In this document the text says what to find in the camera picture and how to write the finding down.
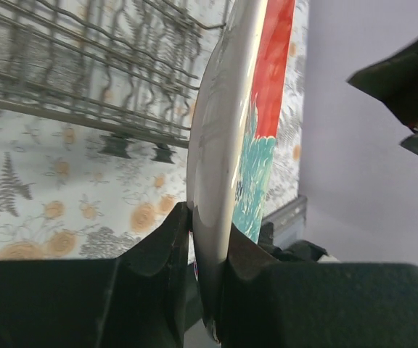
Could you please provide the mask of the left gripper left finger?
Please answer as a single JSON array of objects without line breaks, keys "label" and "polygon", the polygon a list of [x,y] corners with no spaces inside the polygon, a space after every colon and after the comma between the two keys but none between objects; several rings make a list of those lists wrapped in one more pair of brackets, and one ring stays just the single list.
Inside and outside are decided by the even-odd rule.
[{"label": "left gripper left finger", "polygon": [[188,209],[120,256],[0,261],[0,347],[182,347]]}]

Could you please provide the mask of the red teal flower plate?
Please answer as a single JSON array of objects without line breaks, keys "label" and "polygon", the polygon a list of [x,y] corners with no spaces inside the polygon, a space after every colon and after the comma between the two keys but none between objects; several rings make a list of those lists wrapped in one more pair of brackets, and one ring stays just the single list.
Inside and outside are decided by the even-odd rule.
[{"label": "red teal flower plate", "polygon": [[257,241],[284,93],[295,2],[235,1],[202,76],[187,157],[202,319],[221,338],[233,228]]}]

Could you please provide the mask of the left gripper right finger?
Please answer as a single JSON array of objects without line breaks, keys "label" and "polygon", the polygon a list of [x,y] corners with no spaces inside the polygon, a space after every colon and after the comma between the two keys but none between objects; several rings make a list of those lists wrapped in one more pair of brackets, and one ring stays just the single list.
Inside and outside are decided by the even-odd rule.
[{"label": "left gripper right finger", "polygon": [[301,241],[275,258],[231,231],[224,347],[418,347],[418,266],[317,262]]}]

